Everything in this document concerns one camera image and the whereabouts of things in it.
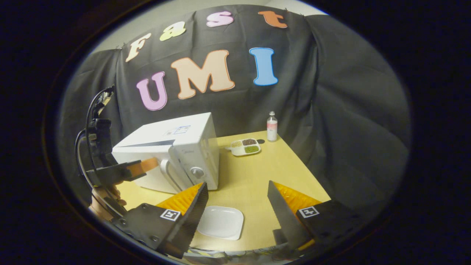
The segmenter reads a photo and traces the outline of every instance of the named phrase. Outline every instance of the plastic bottle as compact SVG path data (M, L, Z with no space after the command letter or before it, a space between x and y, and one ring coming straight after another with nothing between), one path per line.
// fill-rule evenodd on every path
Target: plastic bottle
M275 112L270 111L270 117L267 120L267 140L276 141L278 132L278 120L275 118Z

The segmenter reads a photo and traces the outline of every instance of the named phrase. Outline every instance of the table surface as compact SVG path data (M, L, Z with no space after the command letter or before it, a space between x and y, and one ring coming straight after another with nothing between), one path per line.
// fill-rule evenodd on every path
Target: table surface
M263 139L261 152L235 157L224 149L232 141L246 138ZM218 138L219 186L209 191L206 206L224 206L240 210L244 224L239 240L224 240L195 233L190 246L210 250L241 251L276 245L273 230L280 225L267 197L268 181L272 180L302 192L321 202L330 200L312 173L281 137L267 141L267 132L252 132ZM130 210L141 203L156 205L173 194L141 188L133 182L117 186Z

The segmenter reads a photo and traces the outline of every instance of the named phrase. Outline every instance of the white microwave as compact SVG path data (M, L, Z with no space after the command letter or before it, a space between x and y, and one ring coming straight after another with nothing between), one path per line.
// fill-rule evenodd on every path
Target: white microwave
M118 163L157 158L159 166L134 180L144 188L178 193L219 183L219 148L211 113L146 124L113 147Z

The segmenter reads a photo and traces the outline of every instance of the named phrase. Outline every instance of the black cloth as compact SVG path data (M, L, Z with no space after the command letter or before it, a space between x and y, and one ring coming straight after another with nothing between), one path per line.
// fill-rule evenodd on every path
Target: black cloth
M268 10L282 15L280 22L288 27L266 23L258 12ZM231 12L234 22L208 27L207 16L221 11ZM160 41L163 30L179 21L185 22L186 31ZM125 62L130 44L147 33L152 35L139 54ZM274 50L278 83L254 84L257 68L249 49L256 47ZM215 50L229 52L227 69L235 87L201 93L191 84L196 95L179 99L177 71L171 63L189 57L202 67ZM157 100L151 76L160 71L165 72L167 102L151 111L136 84L148 79L150 96ZM304 17L252 5L207 8L156 25L121 49L91 54L65 91L57 127L61 163L73 187L83 184L76 180L73 141L84 128L93 96L112 84L117 92L103 116L113 122L113 144L144 124L204 112L212 112L218 137L263 131L273 110L278 134L327 193L371 216L393 194L406 165L411 127L404 88L379 52L330 16Z

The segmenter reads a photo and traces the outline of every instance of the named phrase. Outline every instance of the microwave knob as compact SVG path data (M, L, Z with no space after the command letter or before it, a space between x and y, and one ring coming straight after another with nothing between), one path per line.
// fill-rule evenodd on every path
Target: microwave knob
M192 167L190 171L191 171L191 174L193 174L193 176L195 176L197 179L200 179L204 175L203 170L200 169L199 167Z

